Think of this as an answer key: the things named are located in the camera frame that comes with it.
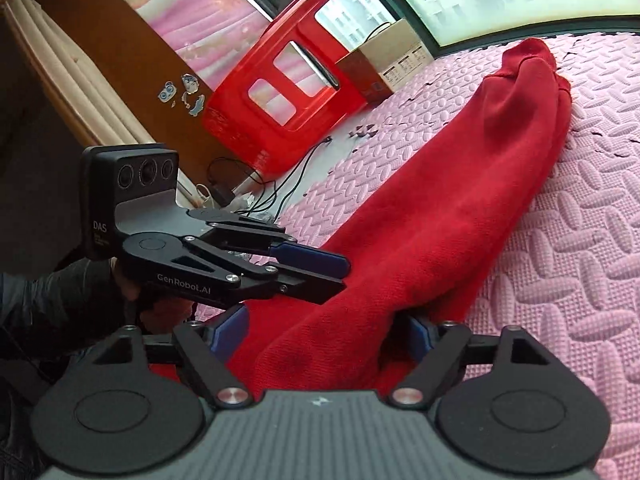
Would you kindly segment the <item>person's left hand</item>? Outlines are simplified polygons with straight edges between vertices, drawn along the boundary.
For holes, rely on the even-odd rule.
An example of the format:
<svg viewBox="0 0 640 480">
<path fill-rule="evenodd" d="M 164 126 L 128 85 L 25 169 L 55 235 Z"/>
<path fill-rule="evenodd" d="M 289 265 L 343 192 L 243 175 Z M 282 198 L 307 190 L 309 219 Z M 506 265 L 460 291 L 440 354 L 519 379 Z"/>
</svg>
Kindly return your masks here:
<svg viewBox="0 0 640 480">
<path fill-rule="evenodd" d="M 134 282 L 116 258 L 92 261 L 63 260 L 55 268 L 64 292 L 77 287 L 80 301 L 91 307 L 104 307 L 127 324 L 138 324 L 152 334 L 169 333 L 176 325 L 189 321 L 193 301 L 175 297 L 153 297 L 152 290 Z"/>
</svg>

